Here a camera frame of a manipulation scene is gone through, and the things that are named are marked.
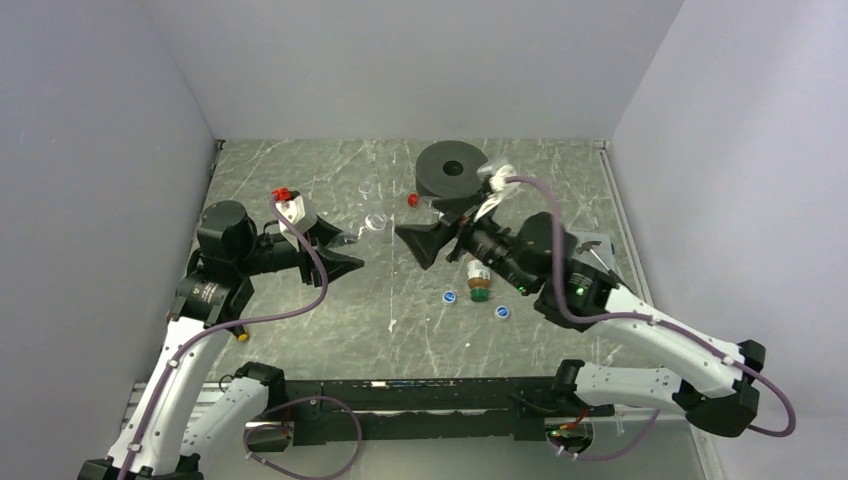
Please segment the clear bottle white cap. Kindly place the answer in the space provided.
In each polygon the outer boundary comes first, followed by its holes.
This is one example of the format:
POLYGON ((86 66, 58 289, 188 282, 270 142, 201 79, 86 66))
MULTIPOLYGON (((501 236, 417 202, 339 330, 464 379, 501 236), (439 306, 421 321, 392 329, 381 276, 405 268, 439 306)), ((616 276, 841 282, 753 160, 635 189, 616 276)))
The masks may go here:
POLYGON ((379 210, 358 214, 334 239, 333 245, 347 247, 353 245, 374 246, 382 243, 389 233, 389 217, 379 210))

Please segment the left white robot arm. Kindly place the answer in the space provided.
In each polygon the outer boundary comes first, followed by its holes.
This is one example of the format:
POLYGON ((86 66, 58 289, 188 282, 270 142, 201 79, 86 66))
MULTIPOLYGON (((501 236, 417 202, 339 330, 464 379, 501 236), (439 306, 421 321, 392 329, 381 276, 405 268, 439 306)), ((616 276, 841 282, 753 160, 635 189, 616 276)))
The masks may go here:
POLYGON ((85 462, 83 479, 203 479, 246 424, 279 417, 289 399, 284 372, 249 362, 204 413, 196 403, 229 339, 245 334, 241 315, 254 277, 289 269, 326 292, 361 259, 331 244, 339 229, 306 197, 281 190, 270 199, 274 220, 259 227, 234 200, 207 207, 198 246, 179 282, 156 366, 118 439, 100 459, 85 462))

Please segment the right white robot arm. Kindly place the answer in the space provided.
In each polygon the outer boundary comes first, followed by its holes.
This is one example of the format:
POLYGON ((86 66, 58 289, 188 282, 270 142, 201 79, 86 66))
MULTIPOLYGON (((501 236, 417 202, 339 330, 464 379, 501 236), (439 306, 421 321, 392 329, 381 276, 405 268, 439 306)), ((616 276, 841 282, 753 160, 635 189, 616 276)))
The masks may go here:
POLYGON ((562 314, 554 289, 552 230, 551 214, 539 212, 517 233, 490 216, 473 221, 454 214, 430 225, 400 225, 394 232, 423 269, 454 241, 449 261, 469 253, 521 295, 534 295, 534 310, 550 323, 608 337, 657 362, 650 369, 562 361, 550 391, 560 413, 621 404, 667 410, 722 437, 738 437, 750 429, 758 413, 760 393, 753 381, 763 367, 764 346, 753 340, 715 339, 654 309, 614 275, 572 258, 576 239, 569 233, 562 242, 568 308, 562 314))

